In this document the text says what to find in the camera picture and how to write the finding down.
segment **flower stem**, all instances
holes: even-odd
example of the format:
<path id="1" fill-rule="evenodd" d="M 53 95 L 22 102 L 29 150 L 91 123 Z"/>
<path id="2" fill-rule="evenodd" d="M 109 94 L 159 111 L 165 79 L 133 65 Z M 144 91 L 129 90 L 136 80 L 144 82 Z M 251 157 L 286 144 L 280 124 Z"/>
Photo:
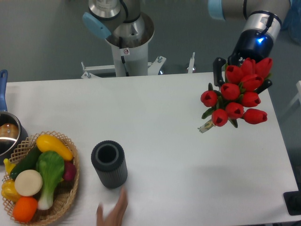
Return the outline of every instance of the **flower stem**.
<path id="1" fill-rule="evenodd" d="M 212 127 L 214 127 L 214 123 L 212 122 L 212 120 L 210 119 L 208 122 L 206 122 L 204 125 L 202 125 L 201 127 L 198 128 L 198 130 L 201 133 L 205 133 L 206 131 L 210 130 Z"/>

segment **tulip bouquet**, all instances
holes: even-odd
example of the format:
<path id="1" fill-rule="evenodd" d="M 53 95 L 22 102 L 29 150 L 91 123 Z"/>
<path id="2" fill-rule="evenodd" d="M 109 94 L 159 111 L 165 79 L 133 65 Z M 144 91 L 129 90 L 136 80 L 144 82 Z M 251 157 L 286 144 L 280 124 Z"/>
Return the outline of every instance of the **tulip bouquet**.
<path id="1" fill-rule="evenodd" d="M 220 92 L 213 89 L 211 83 L 208 91 L 201 95 L 201 102 L 209 109 L 203 113 L 202 119 L 211 115 L 211 120 L 198 128 L 205 132 L 213 126 L 223 126 L 230 121 L 237 128 L 237 119 L 243 119 L 250 124 L 266 121 L 267 113 L 253 109 L 260 104 L 259 87 L 271 77 L 269 72 L 273 65 L 271 58 L 265 58 L 256 63 L 247 58 L 241 66 L 229 65 L 225 70 L 225 83 Z"/>

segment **wicker basket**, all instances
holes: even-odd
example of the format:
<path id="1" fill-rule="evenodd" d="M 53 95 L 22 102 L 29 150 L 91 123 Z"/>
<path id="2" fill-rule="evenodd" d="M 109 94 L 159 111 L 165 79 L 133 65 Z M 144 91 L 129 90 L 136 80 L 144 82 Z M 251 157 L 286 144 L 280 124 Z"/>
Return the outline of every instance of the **wicker basket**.
<path id="1" fill-rule="evenodd" d="M 39 135 L 42 134 L 50 134 L 54 137 L 59 138 L 66 146 L 69 147 L 69 149 L 72 151 L 74 155 L 73 164 L 75 165 L 77 169 L 77 173 L 75 176 L 75 179 L 72 182 L 62 182 L 59 183 L 57 188 L 55 189 L 54 193 L 54 202 L 53 206 L 48 210 L 37 210 L 32 220 L 27 223 L 20 223 L 18 221 L 15 221 L 15 219 L 12 216 L 13 208 L 15 204 L 2 198 L 4 209 L 7 211 L 10 218 L 15 221 L 16 223 L 22 224 L 22 225 L 28 225 L 28 226 L 44 226 L 48 225 L 56 220 L 58 220 L 62 215 L 65 214 L 65 212 L 71 207 L 75 195 L 78 189 L 79 184 L 79 156 L 76 150 L 76 146 L 74 143 L 64 134 L 57 133 L 55 131 L 53 132 L 41 132 L 40 134 L 36 134 L 34 136 L 28 137 L 25 141 L 22 141 L 21 144 L 18 145 L 18 147 L 14 150 L 14 152 L 11 154 L 11 158 L 9 159 L 11 163 L 18 163 L 21 159 L 23 159 L 29 150 L 35 145 L 36 139 Z M 6 173 L 3 179 L 3 182 L 7 181 L 9 179 L 8 174 Z"/>

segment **light blue cap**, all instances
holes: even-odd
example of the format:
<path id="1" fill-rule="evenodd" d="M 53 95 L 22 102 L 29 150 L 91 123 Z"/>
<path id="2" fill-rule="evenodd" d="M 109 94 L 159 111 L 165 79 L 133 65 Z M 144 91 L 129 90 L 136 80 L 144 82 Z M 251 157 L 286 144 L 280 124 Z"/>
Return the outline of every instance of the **light blue cap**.
<path id="1" fill-rule="evenodd" d="M 222 0 L 208 0 L 208 11 L 213 19 L 225 20 L 222 12 Z"/>
<path id="2" fill-rule="evenodd" d="M 111 35 L 109 29 L 102 22 L 87 12 L 83 15 L 83 22 L 87 29 L 100 39 L 106 39 Z"/>

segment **red tulip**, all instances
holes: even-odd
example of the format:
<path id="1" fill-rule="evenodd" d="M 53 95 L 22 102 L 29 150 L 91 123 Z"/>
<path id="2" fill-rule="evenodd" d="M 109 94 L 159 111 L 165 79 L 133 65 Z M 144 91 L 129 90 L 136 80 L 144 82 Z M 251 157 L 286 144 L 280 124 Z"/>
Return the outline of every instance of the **red tulip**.
<path id="1" fill-rule="evenodd" d="M 258 124 L 268 120 L 267 113 L 257 109 L 248 109 L 244 114 L 244 120 L 250 124 Z"/>
<path id="2" fill-rule="evenodd" d="M 244 76 L 254 74 L 255 73 L 255 65 L 256 65 L 255 60 L 247 58 L 240 67 Z"/>
<path id="3" fill-rule="evenodd" d="M 217 103 L 217 94 L 214 91 L 206 91 L 201 95 L 201 101 L 206 107 L 212 107 Z"/>
<path id="4" fill-rule="evenodd" d="M 241 100 L 241 104 L 244 107 L 256 107 L 260 102 L 259 96 L 255 92 L 244 93 L 243 99 Z"/>
<path id="5" fill-rule="evenodd" d="M 244 107 L 241 104 L 231 102 L 226 106 L 226 112 L 231 119 L 239 119 L 244 115 Z"/>
<path id="6" fill-rule="evenodd" d="M 272 58 L 264 58 L 255 65 L 255 73 L 265 79 L 273 65 Z"/>
<path id="7" fill-rule="evenodd" d="M 243 83 L 243 88 L 246 89 L 246 91 L 254 91 L 262 85 L 263 78 L 257 74 L 250 74 L 243 77 L 240 82 Z"/>
<path id="8" fill-rule="evenodd" d="M 221 93 L 226 100 L 235 100 L 240 95 L 240 90 L 238 85 L 225 83 L 221 87 Z"/>
<path id="9" fill-rule="evenodd" d="M 226 69 L 226 77 L 229 83 L 239 84 L 240 80 L 244 76 L 240 67 L 229 65 Z"/>
<path id="10" fill-rule="evenodd" d="M 225 110 L 220 108 L 212 113 L 211 120 L 214 123 L 214 125 L 223 126 L 228 121 L 228 115 Z"/>

